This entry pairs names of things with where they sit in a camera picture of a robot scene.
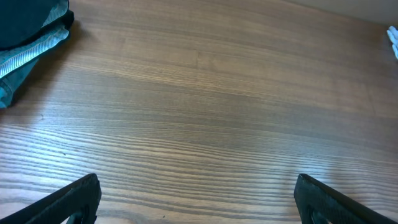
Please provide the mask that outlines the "black shorts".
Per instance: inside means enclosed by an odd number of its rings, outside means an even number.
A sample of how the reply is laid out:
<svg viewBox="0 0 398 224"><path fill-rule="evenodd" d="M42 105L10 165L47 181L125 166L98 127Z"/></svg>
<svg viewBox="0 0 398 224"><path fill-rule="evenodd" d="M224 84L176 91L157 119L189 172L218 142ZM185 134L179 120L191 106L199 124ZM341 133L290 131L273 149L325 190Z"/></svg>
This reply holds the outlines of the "black shorts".
<svg viewBox="0 0 398 224"><path fill-rule="evenodd" d="M68 0L1 0L1 87L13 93L39 59L70 36Z"/></svg>

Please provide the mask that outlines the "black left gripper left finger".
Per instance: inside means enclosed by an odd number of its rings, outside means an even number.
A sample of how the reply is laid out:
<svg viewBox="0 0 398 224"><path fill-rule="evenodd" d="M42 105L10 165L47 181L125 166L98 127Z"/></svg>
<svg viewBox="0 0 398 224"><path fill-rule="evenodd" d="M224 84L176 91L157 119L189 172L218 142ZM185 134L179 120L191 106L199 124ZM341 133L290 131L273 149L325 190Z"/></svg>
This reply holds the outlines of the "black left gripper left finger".
<svg viewBox="0 0 398 224"><path fill-rule="evenodd" d="M88 174L16 213L1 224L67 223L94 224L101 200L96 174Z"/></svg>

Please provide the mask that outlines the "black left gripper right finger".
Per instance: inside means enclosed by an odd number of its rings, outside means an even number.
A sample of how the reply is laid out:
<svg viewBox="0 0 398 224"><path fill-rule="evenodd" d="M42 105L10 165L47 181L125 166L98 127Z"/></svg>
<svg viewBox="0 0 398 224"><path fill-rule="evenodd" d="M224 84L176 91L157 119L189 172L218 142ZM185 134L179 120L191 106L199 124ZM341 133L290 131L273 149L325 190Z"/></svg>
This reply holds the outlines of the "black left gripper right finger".
<svg viewBox="0 0 398 224"><path fill-rule="evenodd" d="M307 174L298 175L294 199L302 224L397 224Z"/></svg>

